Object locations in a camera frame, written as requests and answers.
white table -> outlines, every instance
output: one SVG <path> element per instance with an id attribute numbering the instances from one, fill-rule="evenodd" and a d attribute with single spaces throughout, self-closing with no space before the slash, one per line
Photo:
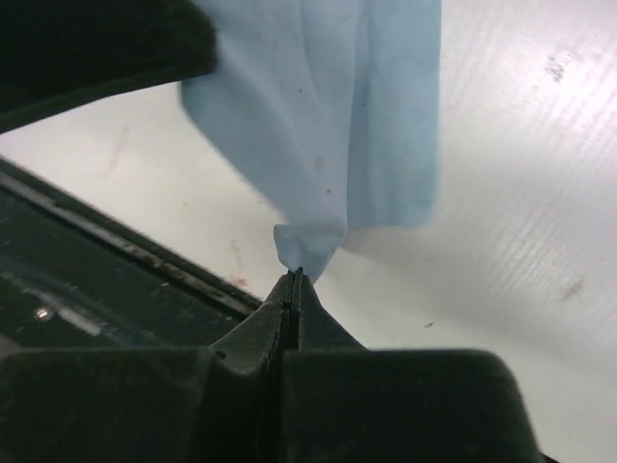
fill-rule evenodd
<path id="1" fill-rule="evenodd" d="M 359 340 L 480 347 L 543 449 L 617 461 L 617 1 L 444 0 L 437 214 L 353 232 L 317 285 Z M 175 85 L 0 137 L 0 152 L 256 296 L 281 220 Z"/>

cloth fold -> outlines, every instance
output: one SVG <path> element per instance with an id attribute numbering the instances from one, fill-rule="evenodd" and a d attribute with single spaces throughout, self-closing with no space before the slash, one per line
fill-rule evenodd
<path id="1" fill-rule="evenodd" d="M 315 281 L 349 227 L 415 226 L 436 182 L 439 0 L 193 0 L 216 72 L 191 119 L 285 216 L 279 259 Z"/>

